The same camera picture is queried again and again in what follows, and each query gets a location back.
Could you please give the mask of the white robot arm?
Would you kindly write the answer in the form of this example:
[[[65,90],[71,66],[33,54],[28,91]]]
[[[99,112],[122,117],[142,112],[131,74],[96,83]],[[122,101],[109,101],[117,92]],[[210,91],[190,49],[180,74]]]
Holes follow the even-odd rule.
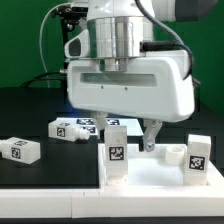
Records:
[[[167,21],[198,21],[218,0],[76,0],[83,31],[65,45],[68,97],[106,135],[109,113],[142,118],[148,152],[164,122],[194,111],[193,56]]]

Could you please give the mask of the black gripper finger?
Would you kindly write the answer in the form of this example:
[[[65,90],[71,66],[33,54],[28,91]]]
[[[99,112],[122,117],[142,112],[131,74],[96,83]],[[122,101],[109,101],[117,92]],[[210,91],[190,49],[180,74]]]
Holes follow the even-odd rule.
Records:
[[[143,136],[139,139],[139,150],[141,152],[151,152],[155,149],[155,138],[159,133],[163,122],[160,120],[144,119],[143,126],[145,131]]]
[[[108,114],[106,112],[92,112],[91,116],[93,119],[93,123],[98,130],[98,138],[100,140],[103,140],[105,128],[108,126],[106,120]]]

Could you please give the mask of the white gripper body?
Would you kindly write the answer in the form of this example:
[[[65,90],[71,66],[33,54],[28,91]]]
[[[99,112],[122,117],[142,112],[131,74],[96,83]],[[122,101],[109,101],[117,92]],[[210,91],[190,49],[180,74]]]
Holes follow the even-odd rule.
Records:
[[[77,109],[179,122],[195,109],[188,68],[183,50],[131,59],[125,72],[102,72],[94,60],[74,60],[68,66],[68,98]]]

